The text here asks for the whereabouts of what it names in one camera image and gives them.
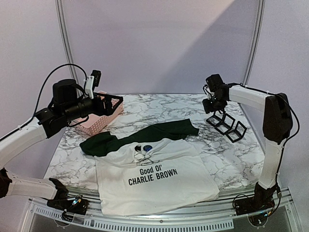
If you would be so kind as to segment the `white and green t-shirt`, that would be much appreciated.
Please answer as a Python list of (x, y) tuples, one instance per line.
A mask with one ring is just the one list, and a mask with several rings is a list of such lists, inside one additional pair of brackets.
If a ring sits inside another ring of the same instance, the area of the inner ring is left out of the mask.
[[(109, 216), (150, 215), (215, 200), (217, 184), (187, 136), (189, 119), (150, 125), (117, 138), (102, 132), (81, 143), (96, 165), (101, 210)], [(145, 145), (153, 148), (146, 152)]]

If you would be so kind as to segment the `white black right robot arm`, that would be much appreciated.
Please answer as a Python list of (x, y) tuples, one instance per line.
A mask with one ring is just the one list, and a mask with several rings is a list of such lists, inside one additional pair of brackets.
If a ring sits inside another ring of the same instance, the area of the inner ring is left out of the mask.
[(225, 113), (228, 102), (236, 102), (259, 109), (264, 113), (263, 134), (266, 141), (265, 159), (261, 175), (255, 184), (254, 195), (235, 197), (232, 203), (236, 214), (244, 215), (262, 211), (263, 218), (274, 214), (279, 204), (273, 200), (273, 194), (281, 197), (278, 184), (279, 169), (285, 144), (292, 138), (292, 109), (286, 94), (269, 93), (241, 84), (216, 84), (208, 82), (203, 91), (207, 98), (202, 101), (206, 113)]

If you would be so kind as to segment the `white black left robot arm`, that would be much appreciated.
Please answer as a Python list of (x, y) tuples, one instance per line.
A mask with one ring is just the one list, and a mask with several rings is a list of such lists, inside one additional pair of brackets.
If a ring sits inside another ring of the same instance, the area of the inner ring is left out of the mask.
[(0, 140), (0, 196), (39, 197), (49, 207), (86, 214), (88, 201), (78, 196), (70, 198), (67, 188), (57, 179), (23, 177), (5, 169), (5, 165), (33, 145), (51, 138), (78, 118), (90, 114), (111, 116), (120, 107), (123, 97), (95, 93), (92, 97), (53, 97), (50, 105), (34, 114), (25, 126), (16, 128)]

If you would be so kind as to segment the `pink plastic perforated basket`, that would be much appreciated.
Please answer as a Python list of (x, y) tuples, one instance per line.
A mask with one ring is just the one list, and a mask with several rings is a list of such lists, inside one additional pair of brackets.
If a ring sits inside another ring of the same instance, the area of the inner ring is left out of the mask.
[(123, 112), (123, 97), (120, 106), (110, 116), (97, 116), (95, 114), (90, 114), (89, 119), (86, 122), (84, 122), (86, 118), (78, 118), (74, 119), (70, 125), (90, 136), (93, 136), (100, 133), (100, 131), (115, 120), (121, 112)]

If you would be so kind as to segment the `round blue picture badge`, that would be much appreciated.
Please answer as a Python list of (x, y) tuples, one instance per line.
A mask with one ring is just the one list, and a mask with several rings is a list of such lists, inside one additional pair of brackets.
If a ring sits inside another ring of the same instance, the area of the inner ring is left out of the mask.
[(146, 151), (146, 152), (148, 152), (148, 151), (150, 151), (152, 148), (153, 148), (153, 147), (152, 147), (151, 145), (145, 145), (145, 146), (143, 147), (143, 150)]

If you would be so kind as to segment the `aluminium right corner post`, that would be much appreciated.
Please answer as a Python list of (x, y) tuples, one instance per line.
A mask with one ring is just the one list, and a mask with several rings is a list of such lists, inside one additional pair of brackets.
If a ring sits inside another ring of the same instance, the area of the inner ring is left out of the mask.
[(249, 82), (250, 74), (252, 72), (253, 63), (255, 59), (255, 55), (258, 48), (259, 43), (259, 37), (261, 34), (261, 28), (263, 23), (263, 16), (264, 16), (264, 10), (265, 10), (265, 0), (259, 0), (257, 11), (256, 11), (256, 17), (253, 27), (253, 35), (252, 35), (252, 41), (250, 46), (250, 52), (249, 52), (249, 58), (245, 69), (245, 75), (243, 78), (243, 83), (246, 85)]

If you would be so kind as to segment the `aluminium corner post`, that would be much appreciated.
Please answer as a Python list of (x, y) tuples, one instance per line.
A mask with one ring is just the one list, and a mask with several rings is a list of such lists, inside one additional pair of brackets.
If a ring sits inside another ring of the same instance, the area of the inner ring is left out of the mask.
[(66, 57), (67, 63), (73, 64), (73, 56), (71, 52), (70, 47), (70, 40), (69, 40), (69, 34), (67, 30), (67, 24), (65, 20), (65, 12), (64, 12), (64, 5), (62, 0), (55, 0), (56, 4), (56, 13), (57, 13), (57, 19), (59, 24), (59, 30), (60, 30), (60, 36), (63, 44), (63, 49)]
[(258, 48), (259, 43), (259, 37), (261, 34), (261, 28), (263, 23), (263, 16), (264, 16), (264, 10), (265, 10), (265, 0), (259, 0), (257, 11), (256, 11), (256, 17), (253, 27), (253, 35), (252, 35), (252, 41), (250, 46), (250, 52), (249, 52), (249, 58), (245, 69), (245, 75), (243, 78), (243, 83), (246, 85), (249, 82), (250, 74), (252, 72), (253, 63), (255, 59), (255, 55)]

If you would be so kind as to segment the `aluminium left corner post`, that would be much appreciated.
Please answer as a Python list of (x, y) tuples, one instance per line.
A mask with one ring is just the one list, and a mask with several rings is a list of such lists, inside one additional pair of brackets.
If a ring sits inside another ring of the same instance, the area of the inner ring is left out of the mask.
[(62, 0), (55, 0), (56, 4), (56, 13), (57, 13), (57, 19), (59, 24), (59, 30), (60, 30), (60, 36), (63, 44), (63, 49), (66, 57), (67, 63), (73, 64), (73, 56), (71, 52), (70, 47), (70, 40), (69, 40), (69, 34), (67, 30), (67, 24), (65, 20), (65, 12), (64, 12), (64, 5)]

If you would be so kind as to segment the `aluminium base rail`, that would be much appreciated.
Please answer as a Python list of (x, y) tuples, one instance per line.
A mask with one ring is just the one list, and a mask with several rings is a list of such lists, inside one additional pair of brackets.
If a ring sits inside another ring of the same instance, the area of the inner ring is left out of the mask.
[(253, 195), (253, 188), (237, 188), (220, 192), (212, 202), (197, 203), (167, 213), (110, 217), (103, 215), (98, 192), (70, 188), (70, 197), (81, 193), (89, 200), (86, 215), (73, 215), (71, 222), (62, 220), (62, 211), (50, 208), (43, 199), (29, 199), (23, 232), (300, 232), (301, 225), (288, 188), (282, 188), (277, 211), (265, 222), (260, 214), (236, 214), (232, 201), (236, 196)]

